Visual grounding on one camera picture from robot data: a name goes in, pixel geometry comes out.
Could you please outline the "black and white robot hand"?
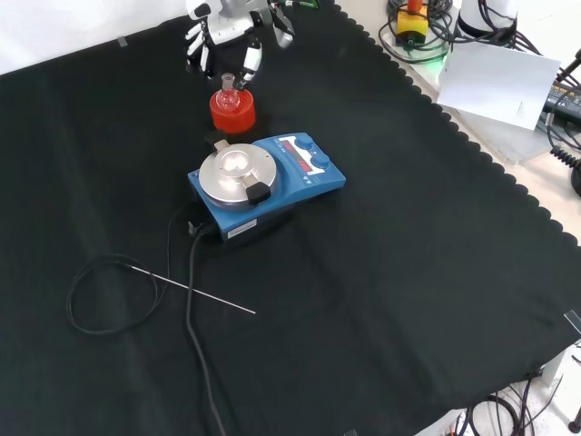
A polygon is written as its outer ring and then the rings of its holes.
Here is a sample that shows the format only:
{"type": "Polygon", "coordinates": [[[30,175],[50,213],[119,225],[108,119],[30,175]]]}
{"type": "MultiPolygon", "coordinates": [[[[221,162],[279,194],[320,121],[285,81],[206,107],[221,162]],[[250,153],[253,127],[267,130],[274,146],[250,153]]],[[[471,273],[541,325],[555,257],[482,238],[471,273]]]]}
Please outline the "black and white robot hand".
{"type": "Polygon", "coordinates": [[[247,43],[242,66],[234,74],[233,87],[242,91],[261,65],[262,44],[254,34],[261,27],[261,14],[244,9],[244,5],[227,6],[226,1],[186,1],[188,16],[194,26],[184,41],[186,65],[196,67],[209,78],[214,76],[213,57],[220,48],[241,42],[247,43]]]}

